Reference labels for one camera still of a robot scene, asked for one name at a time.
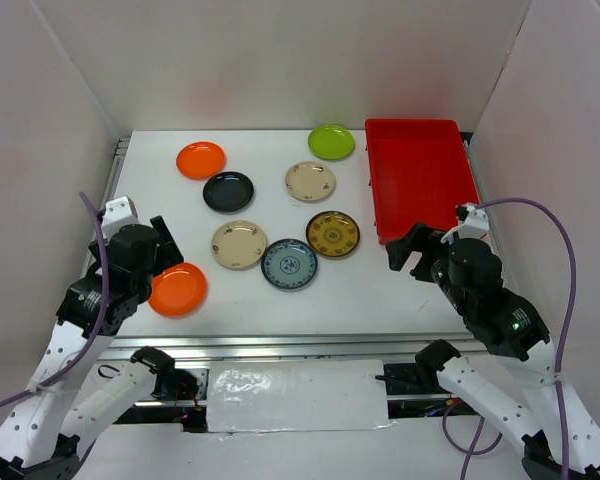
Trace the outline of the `yellow black patterned plate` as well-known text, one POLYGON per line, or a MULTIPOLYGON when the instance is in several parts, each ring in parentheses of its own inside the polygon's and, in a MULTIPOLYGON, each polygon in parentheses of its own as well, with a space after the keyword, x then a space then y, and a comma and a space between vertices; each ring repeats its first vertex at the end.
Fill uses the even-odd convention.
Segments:
POLYGON ((361 231, 351 216, 331 210, 320 212, 309 220, 305 237, 318 255, 341 259, 350 256, 358 248, 361 231))

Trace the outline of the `blue white patterned plate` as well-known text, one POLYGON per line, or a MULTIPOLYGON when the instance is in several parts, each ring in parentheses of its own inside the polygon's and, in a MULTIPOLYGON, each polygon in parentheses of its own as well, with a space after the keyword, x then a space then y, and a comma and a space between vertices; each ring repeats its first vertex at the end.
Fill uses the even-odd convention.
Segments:
POLYGON ((298 239, 281 239, 265 250, 261 273, 269 284, 284 291, 304 289, 318 272, 318 258, 311 247, 298 239))

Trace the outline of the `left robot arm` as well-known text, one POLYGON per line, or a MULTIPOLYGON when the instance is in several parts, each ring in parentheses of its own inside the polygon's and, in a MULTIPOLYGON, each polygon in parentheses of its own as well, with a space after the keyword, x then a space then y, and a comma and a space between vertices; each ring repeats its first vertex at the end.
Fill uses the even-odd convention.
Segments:
POLYGON ((0 479, 71 479, 97 438, 136 401, 195 399, 199 384, 166 352, 144 346, 104 386, 75 402, 122 324, 147 302, 153 279, 182 262, 160 216, 90 244, 87 274, 66 291, 51 340, 26 389, 0 426, 0 479))

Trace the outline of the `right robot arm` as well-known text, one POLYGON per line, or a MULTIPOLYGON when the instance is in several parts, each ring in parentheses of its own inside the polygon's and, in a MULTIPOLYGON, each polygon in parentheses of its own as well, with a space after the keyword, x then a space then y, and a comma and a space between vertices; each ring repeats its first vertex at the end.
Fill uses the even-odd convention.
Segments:
POLYGON ((415 225, 387 244, 390 269, 401 270, 419 253, 412 276, 438 286, 525 401, 515 401, 482 377, 445 340, 416 355, 418 385, 430 392, 442 388, 468 404, 515 447, 530 478, 599 478, 600 427, 569 381, 559 377, 557 348, 538 311, 504 286, 501 260, 487 243, 442 238, 440 231, 415 225))

